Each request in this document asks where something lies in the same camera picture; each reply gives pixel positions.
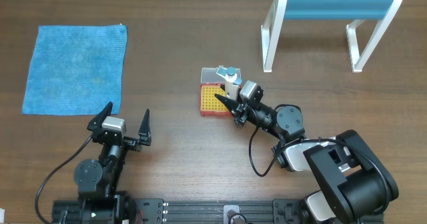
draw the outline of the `blue towel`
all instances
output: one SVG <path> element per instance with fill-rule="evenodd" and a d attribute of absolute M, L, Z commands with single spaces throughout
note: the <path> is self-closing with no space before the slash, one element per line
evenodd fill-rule
<path fill-rule="evenodd" d="M 126 42 L 124 25 L 40 26 L 22 114 L 119 113 Z"/>

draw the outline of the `white frame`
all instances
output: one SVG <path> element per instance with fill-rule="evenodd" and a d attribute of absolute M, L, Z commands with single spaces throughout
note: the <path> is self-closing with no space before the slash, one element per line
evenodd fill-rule
<path fill-rule="evenodd" d="M 282 29 L 282 23 L 285 17 L 287 1 L 288 0 L 273 0 L 266 20 L 261 26 L 262 65 L 264 72 L 272 72 L 274 55 L 276 54 L 276 47 L 279 41 L 280 30 Z M 392 22 L 395 14 L 399 10 L 401 3 L 402 0 L 393 0 L 384 18 L 377 22 L 374 32 L 372 33 L 371 38 L 361 55 L 359 55 L 356 28 L 365 20 L 357 19 L 346 26 L 350 61 L 352 64 L 352 71 L 354 73 L 359 73 L 362 71 L 367 60 L 369 59 L 369 56 L 371 56 L 378 42 L 381 40 L 384 32 L 387 30 L 387 27 Z"/>

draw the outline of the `wooden table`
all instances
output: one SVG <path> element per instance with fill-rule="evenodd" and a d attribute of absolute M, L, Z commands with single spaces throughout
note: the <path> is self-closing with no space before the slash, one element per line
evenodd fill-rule
<path fill-rule="evenodd" d="M 202 67 L 242 68 L 263 102 L 299 105 L 308 137 L 355 129 L 391 172 L 400 197 L 387 223 L 427 218 L 427 0 L 404 0 L 362 73 L 351 72 L 348 21 L 286 21 L 273 73 L 262 72 L 260 25 L 272 0 L 0 0 L 0 207 L 6 221 L 38 223 L 34 197 L 46 175 L 84 142 L 92 116 L 22 115 L 39 25 L 127 25 L 119 117 L 135 135 L 151 110 L 153 143 L 129 153 L 119 188 L 168 200 L 272 200 L 318 190 L 311 173 L 274 165 L 257 177 L 248 160 L 254 129 L 200 117 Z M 359 28 L 360 45 L 374 24 Z M 273 137 L 260 133 L 254 161 L 271 161 Z M 73 170 L 97 158 L 91 143 L 48 182 L 40 199 L 74 199 Z"/>

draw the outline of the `black cable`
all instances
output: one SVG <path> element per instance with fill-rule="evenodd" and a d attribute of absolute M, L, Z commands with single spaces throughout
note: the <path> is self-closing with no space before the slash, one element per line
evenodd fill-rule
<path fill-rule="evenodd" d="M 55 174 L 55 172 L 57 172 L 60 168 L 62 168 L 63 166 L 65 166 L 68 162 L 70 162 L 72 159 L 74 159 L 74 157 L 76 157 L 81 150 L 83 150 L 83 148 L 86 147 L 86 145 L 92 140 L 92 136 L 88 137 L 87 140 L 85 141 L 85 143 L 72 155 L 70 156 L 70 158 L 68 158 L 66 161 L 64 161 L 62 164 L 60 164 L 59 166 L 57 166 L 52 172 L 50 172 L 50 174 L 48 174 L 48 176 L 46 177 L 46 179 L 44 180 L 44 182 L 41 184 L 39 191 L 37 192 L 37 195 L 35 196 L 35 204 L 34 204 L 34 208 L 35 208 L 35 212 L 37 214 L 37 216 L 40 218 L 40 220 L 42 222 L 44 222 L 45 224 L 51 224 L 48 220 L 46 220 L 40 213 L 39 210 L 39 198 L 40 198 L 40 194 L 43 190 L 43 188 L 45 187 L 47 181 L 53 176 L 53 174 Z"/>
<path fill-rule="evenodd" d="M 282 151 L 284 151 L 284 149 L 285 149 L 285 147 L 284 147 L 284 145 L 285 145 L 285 143 L 284 143 L 284 142 L 285 142 L 285 140 L 284 140 L 284 138 L 283 138 L 283 136 L 282 136 L 282 135 L 279 135 L 279 137 L 280 137 L 280 142 L 281 142 L 281 144 L 283 145 L 283 147 L 282 147 L 280 150 L 276 151 L 276 154 L 274 155 L 274 157 L 273 157 L 273 159 L 272 159 L 272 162 L 268 165 L 267 170 L 266 170 L 263 174 L 259 173 L 259 172 L 257 171 L 257 169 L 255 168 L 254 161 L 252 161 L 252 140 L 254 139 L 255 134 L 258 132 L 258 129 L 260 128 L 260 123 L 259 123 L 258 118 L 257 118 L 257 116 L 256 116 L 256 112 L 255 112 L 255 110 L 254 110 L 254 109 L 252 109 L 251 107 L 249 107 L 249 108 L 250 108 L 250 110 L 252 111 L 252 114 L 254 114 L 254 118 L 255 118 L 255 120 L 256 120 L 256 128 L 255 128 L 255 131 L 252 133 L 251 139 L 249 140 L 249 161 L 250 161 L 250 163 L 251 163 L 252 169 L 254 170 L 255 174 L 256 174 L 256 175 L 258 175 L 258 177 L 265 177 L 265 176 L 268 174 L 268 172 L 270 171 L 270 169 L 272 168 L 272 166 L 273 166 L 274 162 L 276 161 L 276 159 L 277 159 L 277 158 L 282 154 Z"/>
<path fill-rule="evenodd" d="M 378 166 L 366 154 L 361 152 L 359 149 L 348 145 L 344 141 L 335 140 L 335 139 L 308 139 L 308 140 L 302 140 L 302 143 L 317 143 L 317 142 L 324 142 L 324 141 L 329 141 L 329 142 L 335 143 L 341 147 L 347 147 L 349 150 L 351 150 L 354 153 L 359 154 L 360 156 L 365 158 L 365 160 L 367 160 L 367 162 L 369 162 L 374 167 L 374 169 L 376 170 L 376 172 L 379 174 L 379 176 L 381 178 L 382 184 L 384 185 L 384 188 L 386 191 L 386 201 L 385 201 L 385 204 L 383 204 L 383 206 L 381 208 L 375 210 L 371 215 L 379 215 L 379 214 L 382 214 L 383 212 L 385 212 L 385 210 L 388 207 L 388 204 L 390 203 L 390 196 L 389 196 L 390 190 L 388 188 L 386 178 L 385 178 L 384 174 L 381 172 L 381 170 L 378 168 Z"/>

